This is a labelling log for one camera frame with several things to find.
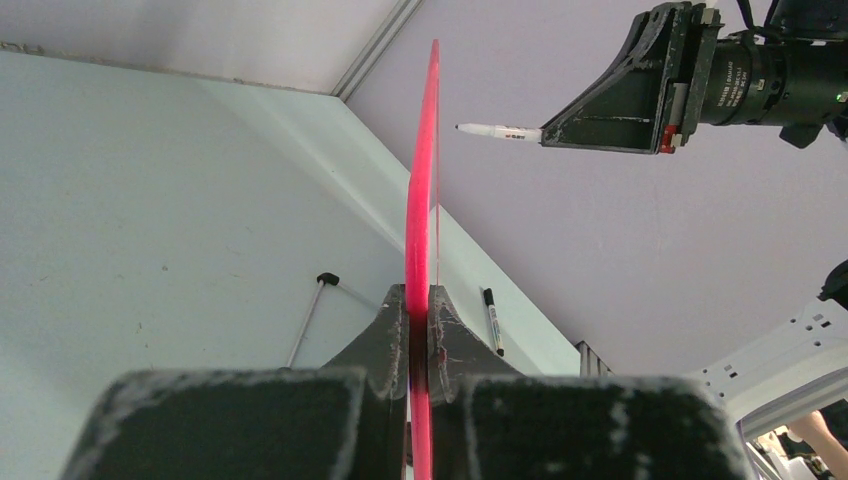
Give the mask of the white whiteboard marker pen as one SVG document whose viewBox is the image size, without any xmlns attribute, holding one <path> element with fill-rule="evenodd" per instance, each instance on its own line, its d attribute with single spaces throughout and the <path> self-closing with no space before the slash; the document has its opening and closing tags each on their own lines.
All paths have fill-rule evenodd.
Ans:
<svg viewBox="0 0 848 480">
<path fill-rule="evenodd" d="M 540 143 L 543 131 L 538 128 L 524 128 L 505 125 L 487 125 L 479 123 L 456 124 L 455 129 L 459 132 L 491 137 L 502 140 L 515 140 L 522 142 Z"/>
</svg>

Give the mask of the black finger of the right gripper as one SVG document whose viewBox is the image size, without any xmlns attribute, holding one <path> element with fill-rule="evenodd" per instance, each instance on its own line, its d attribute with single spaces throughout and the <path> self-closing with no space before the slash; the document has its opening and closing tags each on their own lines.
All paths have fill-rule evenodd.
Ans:
<svg viewBox="0 0 848 480">
<path fill-rule="evenodd" d="M 541 145 L 656 154 L 688 26 L 687 2 L 638 14 L 611 65 L 542 126 Z"/>
</svg>

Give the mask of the pink-framed whiteboard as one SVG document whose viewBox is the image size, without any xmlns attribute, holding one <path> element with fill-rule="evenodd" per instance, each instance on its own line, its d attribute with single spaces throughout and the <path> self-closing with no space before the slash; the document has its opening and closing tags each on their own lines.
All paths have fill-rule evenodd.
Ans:
<svg viewBox="0 0 848 480">
<path fill-rule="evenodd" d="M 409 324 L 409 392 L 413 472 L 432 479 L 433 427 L 428 386 L 430 201 L 437 145 L 440 45 L 431 45 L 408 183 L 405 227 L 405 306 Z"/>
</svg>

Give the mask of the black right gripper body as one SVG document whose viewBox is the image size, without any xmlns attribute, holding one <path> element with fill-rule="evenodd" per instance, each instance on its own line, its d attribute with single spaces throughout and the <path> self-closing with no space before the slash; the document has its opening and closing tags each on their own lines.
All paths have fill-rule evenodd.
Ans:
<svg viewBox="0 0 848 480">
<path fill-rule="evenodd" d="M 686 145 L 702 120 L 721 14 L 714 1 L 682 1 L 661 7 L 668 36 L 664 52 L 658 151 Z"/>
</svg>

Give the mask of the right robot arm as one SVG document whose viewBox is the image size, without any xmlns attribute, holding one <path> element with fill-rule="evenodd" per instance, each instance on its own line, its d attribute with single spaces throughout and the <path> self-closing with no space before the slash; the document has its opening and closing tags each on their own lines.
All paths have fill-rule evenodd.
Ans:
<svg viewBox="0 0 848 480">
<path fill-rule="evenodd" d="M 637 15 L 606 71 L 548 120 L 547 148 L 672 154 L 698 126 L 776 126 L 803 149 L 847 137 L 847 5 L 775 1 L 722 37 L 718 9 L 666 2 Z"/>
</svg>

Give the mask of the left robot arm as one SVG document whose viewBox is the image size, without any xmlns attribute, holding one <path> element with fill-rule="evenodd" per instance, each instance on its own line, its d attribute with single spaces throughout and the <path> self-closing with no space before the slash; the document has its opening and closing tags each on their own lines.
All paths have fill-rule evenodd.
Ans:
<svg viewBox="0 0 848 480">
<path fill-rule="evenodd" d="M 688 379 L 519 373 L 433 287 L 414 363 L 402 286 L 313 370 L 138 371 L 93 408 L 66 479 L 783 479 L 750 440 L 847 391 L 847 268 Z"/>
</svg>

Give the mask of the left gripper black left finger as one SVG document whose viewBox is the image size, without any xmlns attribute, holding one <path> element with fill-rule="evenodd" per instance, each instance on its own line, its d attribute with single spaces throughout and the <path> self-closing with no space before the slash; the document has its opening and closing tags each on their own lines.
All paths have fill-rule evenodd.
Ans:
<svg viewBox="0 0 848 480">
<path fill-rule="evenodd" d="M 393 285 L 319 368 L 138 370 L 95 402 L 65 479 L 402 479 L 409 327 Z"/>
</svg>

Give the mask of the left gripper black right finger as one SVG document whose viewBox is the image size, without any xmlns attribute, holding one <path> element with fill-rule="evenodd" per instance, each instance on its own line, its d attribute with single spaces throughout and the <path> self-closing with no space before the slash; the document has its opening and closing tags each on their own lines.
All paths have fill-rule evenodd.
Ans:
<svg viewBox="0 0 848 480">
<path fill-rule="evenodd" d="M 437 479 L 752 479 L 735 425 L 675 377 L 525 375 L 430 292 Z"/>
</svg>

